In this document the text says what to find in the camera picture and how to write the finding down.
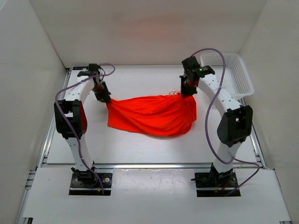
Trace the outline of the orange shorts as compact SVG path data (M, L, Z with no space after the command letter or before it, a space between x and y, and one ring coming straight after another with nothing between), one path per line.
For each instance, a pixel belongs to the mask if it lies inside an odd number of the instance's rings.
M178 94L112 99L106 106L109 127L152 137L184 135L197 120L197 103L193 96Z

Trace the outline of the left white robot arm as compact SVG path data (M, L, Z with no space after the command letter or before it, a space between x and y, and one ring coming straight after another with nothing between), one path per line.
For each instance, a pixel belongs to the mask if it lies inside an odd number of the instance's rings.
M55 95L54 114L56 130L68 143L75 167L73 174L78 181L88 187L102 188L102 180L96 173L94 161L88 151L85 140L87 131L87 118L83 104L93 92L96 100L101 103L111 103L111 93L104 81L105 76L113 74L113 71L106 73L103 66L110 64L91 63L86 70L77 74L76 83L60 90Z

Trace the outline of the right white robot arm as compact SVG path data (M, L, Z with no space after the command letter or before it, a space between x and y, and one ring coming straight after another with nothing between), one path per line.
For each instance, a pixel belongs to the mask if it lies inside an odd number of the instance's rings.
M214 186L223 185L233 171L233 160L241 144L251 134L253 110L241 105L217 80L215 71L210 66L201 66L196 57L191 56L182 61L184 74L181 79L181 94L192 96L197 89L202 90L210 99L221 116L217 127L220 140L215 161L210 169L210 182Z

